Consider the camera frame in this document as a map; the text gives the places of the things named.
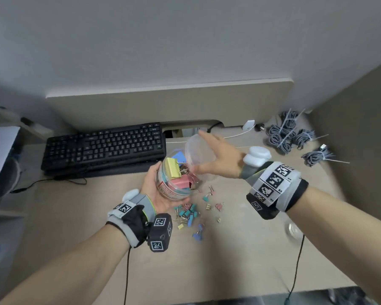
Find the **person's left hand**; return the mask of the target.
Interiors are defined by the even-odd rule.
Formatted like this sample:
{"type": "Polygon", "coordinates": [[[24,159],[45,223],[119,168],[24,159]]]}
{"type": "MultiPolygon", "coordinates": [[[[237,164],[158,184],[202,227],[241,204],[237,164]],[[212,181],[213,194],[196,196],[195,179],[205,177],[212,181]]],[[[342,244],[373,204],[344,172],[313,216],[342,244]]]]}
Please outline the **person's left hand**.
{"type": "Polygon", "coordinates": [[[141,194],[147,195],[151,200],[154,209],[157,214],[166,213],[169,209],[177,207],[182,204],[187,204],[190,202],[190,197],[186,197],[183,200],[169,200],[166,197],[162,196],[156,186],[151,188],[146,188],[146,175],[140,190],[141,194]]]}

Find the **person's right hand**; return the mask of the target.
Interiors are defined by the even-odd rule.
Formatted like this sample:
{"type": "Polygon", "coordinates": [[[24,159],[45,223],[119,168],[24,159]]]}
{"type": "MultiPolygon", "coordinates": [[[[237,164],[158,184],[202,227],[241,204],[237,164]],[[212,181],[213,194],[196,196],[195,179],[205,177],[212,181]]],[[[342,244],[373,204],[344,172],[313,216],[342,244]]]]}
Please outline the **person's right hand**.
{"type": "Polygon", "coordinates": [[[246,154],[216,134],[207,133],[202,130],[199,130],[198,134],[208,143],[216,156],[214,162],[206,163],[217,165],[215,175],[238,179],[244,166],[243,158],[246,154]]]}

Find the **clear plastic jar lid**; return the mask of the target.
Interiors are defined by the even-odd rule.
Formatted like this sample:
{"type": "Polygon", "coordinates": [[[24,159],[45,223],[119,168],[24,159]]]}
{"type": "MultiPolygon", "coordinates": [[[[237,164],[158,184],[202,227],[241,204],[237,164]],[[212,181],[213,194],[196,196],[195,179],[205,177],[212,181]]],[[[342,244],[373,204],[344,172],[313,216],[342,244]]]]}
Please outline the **clear plastic jar lid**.
{"type": "Polygon", "coordinates": [[[191,167],[216,160],[213,150],[199,134],[188,138],[184,146],[184,152],[187,163],[191,167]]]}

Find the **clear plastic jar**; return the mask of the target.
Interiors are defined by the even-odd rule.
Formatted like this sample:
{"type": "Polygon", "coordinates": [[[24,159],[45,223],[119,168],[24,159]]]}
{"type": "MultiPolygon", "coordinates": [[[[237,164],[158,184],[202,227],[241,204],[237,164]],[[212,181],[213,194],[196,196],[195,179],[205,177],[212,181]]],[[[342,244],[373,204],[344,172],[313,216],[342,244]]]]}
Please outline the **clear plastic jar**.
{"type": "MultiPolygon", "coordinates": [[[[166,157],[169,157],[175,151],[177,152],[179,150],[184,153],[183,149],[175,149],[171,153],[169,153],[166,157]]],[[[167,199],[169,199],[169,200],[183,200],[186,197],[190,196],[191,190],[198,189],[198,187],[202,184],[202,181],[200,180],[200,178],[198,176],[196,176],[195,174],[191,173],[191,171],[189,169],[189,165],[188,165],[188,163],[186,163],[186,164],[179,164],[179,167],[180,167],[182,175],[188,174],[190,177],[193,178],[192,187],[188,190],[178,190],[178,189],[170,188],[168,186],[169,180],[167,179],[167,176],[165,174],[163,162],[164,162],[164,159],[163,159],[162,164],[161,164],[161,166],[157,172],[157,175],[156,175],[156,185],[157,185],[157,189],[159,190],[159,192],[163,196],[165,196],[167,199]]]]}

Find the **person's right forearm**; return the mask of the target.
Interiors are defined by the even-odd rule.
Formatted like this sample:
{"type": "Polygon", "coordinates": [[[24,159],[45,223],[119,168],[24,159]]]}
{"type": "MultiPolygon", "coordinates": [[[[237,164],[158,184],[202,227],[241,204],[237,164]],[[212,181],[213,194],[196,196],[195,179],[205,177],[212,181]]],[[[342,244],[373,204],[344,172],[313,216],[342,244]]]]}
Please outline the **person's right forearm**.
{"type": "Polygon", "coordinates": [[[381,220],[313,187],[283,209],[308,240],[381,305],[381,220]]]}

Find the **person's left forearm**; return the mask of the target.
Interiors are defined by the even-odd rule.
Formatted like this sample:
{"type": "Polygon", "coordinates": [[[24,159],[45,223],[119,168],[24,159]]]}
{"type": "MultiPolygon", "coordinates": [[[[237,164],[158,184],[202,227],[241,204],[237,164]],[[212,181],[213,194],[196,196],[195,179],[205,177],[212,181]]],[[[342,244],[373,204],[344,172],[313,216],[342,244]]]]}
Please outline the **person's left forearm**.
{"type": "Polygon", "coordinates": [[[92,305],[129,248],[120,230],[105,225],[38,269],[0,305],[92,305]]]}

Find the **large yellow binder clip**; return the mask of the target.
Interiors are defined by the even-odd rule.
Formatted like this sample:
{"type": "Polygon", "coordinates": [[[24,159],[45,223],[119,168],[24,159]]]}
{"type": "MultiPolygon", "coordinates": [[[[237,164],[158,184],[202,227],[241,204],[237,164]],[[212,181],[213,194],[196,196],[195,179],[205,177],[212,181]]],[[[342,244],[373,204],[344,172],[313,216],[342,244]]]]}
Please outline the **large yellow binder clip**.
{"type": "Polygon", "coordinates": [[[166,157],[164,159],[163,165],[168,180],[178,179],[182,177],[177,159],[166,157]]]}

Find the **pile of small binder clips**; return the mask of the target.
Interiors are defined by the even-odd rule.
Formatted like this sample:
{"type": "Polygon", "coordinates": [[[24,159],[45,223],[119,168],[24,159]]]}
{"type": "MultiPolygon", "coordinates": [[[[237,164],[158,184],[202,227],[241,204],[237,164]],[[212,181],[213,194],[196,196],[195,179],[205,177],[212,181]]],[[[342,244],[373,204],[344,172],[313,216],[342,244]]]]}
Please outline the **pile of small binder clips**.
{"type": "Polygon", "coordinates": [[[192,192],[192,199],[174,208],[174,226],[187,232],[197,242],[203,240],[204,231],[210,221],[222,222],[225,202],[213,185],[208,184],[192,192]]]}

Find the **grey black left wrist band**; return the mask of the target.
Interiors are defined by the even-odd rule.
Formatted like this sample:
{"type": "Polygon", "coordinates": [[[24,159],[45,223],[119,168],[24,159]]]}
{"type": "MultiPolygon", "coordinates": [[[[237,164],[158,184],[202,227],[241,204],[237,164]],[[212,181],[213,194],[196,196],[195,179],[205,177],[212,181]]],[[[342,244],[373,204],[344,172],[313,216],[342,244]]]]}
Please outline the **grey black left wrist band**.
{"type": "Polygon", "coordinates": [[[120,230],[129,245],[136,248],[146,241],[150,231],[147,223],[153,223],[156,215],[148,196],[139,193],[133,199],[121,202],[109,211],[106,224],[120,230]]]}

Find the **white right wrist puck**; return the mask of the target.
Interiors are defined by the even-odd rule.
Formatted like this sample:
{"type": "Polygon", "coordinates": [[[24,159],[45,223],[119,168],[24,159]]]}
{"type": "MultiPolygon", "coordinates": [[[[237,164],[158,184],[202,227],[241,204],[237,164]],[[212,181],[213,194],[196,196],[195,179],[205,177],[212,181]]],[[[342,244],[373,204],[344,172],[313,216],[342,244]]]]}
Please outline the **white right wrist puck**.
{"type": "Polygon", "coordinates": [[[269,149],[261,146],[252,146],[249,148],[248,153],[244,156],[243,162],[248,166],[260,168],[270,159],[271,153],[269,149]]]}

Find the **black computer keyboard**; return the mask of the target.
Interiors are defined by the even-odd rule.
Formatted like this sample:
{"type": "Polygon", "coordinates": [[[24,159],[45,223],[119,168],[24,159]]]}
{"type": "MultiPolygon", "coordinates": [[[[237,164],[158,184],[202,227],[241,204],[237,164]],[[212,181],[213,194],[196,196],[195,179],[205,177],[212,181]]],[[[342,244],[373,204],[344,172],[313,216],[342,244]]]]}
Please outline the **black computer keyboard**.
{"type": "Polygon", "coordinates": [[[167,155],[160,123],[145,123],[50,137],[41,162],[46,176],[83,177],[92,171],[133,170],[167,155]]]}

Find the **beige desk divider panel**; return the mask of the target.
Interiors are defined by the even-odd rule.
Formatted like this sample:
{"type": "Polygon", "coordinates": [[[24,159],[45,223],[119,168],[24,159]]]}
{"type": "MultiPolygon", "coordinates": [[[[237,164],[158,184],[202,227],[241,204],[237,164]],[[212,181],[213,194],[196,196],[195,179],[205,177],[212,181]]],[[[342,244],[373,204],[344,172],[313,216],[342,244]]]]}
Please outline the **beige desk divider panel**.
{"type": "Polygon", "coordinates": [[[118,92],[58,95],[46,102],[75,129],[98,130],[142,123],[220,121],[225,127],[269,120],[294,87],[291,78],[143,87],[118,92]]]}

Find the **marker-tagged right wrist band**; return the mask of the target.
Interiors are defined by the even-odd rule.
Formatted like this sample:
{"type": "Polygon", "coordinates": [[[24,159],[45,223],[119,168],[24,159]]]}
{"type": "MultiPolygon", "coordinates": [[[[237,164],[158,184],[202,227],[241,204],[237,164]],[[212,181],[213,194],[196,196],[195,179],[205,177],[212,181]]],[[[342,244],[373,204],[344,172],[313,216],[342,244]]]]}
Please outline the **marker-tagged right wrist band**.
{"type": "Polygon", "coordinates": [[[244,163],[240,178],[251,188],[246,200],[264,220],[289,211],[309,187],[301,173],[281,162],[258,159],[244,163]]]}

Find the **clear round plastic piece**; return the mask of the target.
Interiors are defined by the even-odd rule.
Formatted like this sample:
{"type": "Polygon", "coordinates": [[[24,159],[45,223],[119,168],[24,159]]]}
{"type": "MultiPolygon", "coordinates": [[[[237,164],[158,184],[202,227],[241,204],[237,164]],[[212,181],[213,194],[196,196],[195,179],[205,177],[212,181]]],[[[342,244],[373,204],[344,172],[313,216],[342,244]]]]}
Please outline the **clear round plastic piece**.
{"type": "Polygon", "coordinates": [[[298,226],[290,219],[285,222],[285,233],[290,241],[295,243],[301,242],[304,238],[303,232],[298,226]]]}

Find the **beige side partition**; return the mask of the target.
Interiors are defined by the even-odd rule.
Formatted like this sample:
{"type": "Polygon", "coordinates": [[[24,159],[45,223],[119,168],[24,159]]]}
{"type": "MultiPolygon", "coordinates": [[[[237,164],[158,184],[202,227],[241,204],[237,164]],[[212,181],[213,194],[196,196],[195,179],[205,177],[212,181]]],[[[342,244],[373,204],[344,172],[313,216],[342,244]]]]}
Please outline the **beige side partition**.
{"type": "Polygon", "coordinates": [[[311,125],[337,160],[346,201],[381,220],[381,65],[315,108],[311,125]]]}

